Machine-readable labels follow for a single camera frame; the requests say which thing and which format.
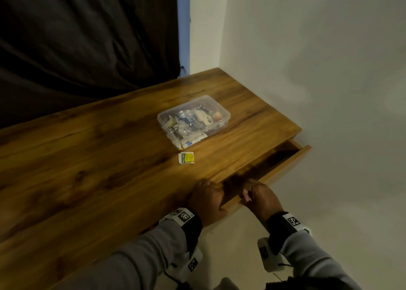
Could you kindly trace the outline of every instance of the gray sweatshirt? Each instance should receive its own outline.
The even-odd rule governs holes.
[[[182,228],[174,221],[163,221],[106,260],[63,281],[56,289],[153,290],[158,275],[168,268],[177,255],[187,251],[186,235]],[[294,267],[295,277],[337,278],[352,289],[361,289],[304,230],[286,239],[281,254]]]

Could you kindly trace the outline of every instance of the open drawer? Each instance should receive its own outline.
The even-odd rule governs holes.
[[[229,210],[240,201],[239,195],[247,179],[256,179],[267,184],[274,183],[292,169],[310,149],[309,145],[302,148],[295,141],[288,139],[242,167],[221,182],[224,189],[222,207]]]

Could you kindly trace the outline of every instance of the white wall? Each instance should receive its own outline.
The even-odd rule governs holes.
[[[226,0],[190,0],[190,73],[218,67]]]
[[[274,189],[364,289],[406,283],[405,2],[226,5],[220,67],[313,146]]]

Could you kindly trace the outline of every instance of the clear plastic container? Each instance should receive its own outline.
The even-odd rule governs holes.
[[[229,120],[230,113],[208,95],[158,114],[166,136],[179,150],[221,131]]]

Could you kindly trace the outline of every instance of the left hand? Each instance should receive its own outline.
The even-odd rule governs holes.
[[[203,227],[223,219],[228,212],[220,208],[224,191],[210,180],[200,180],[186,205],[200,217]]]

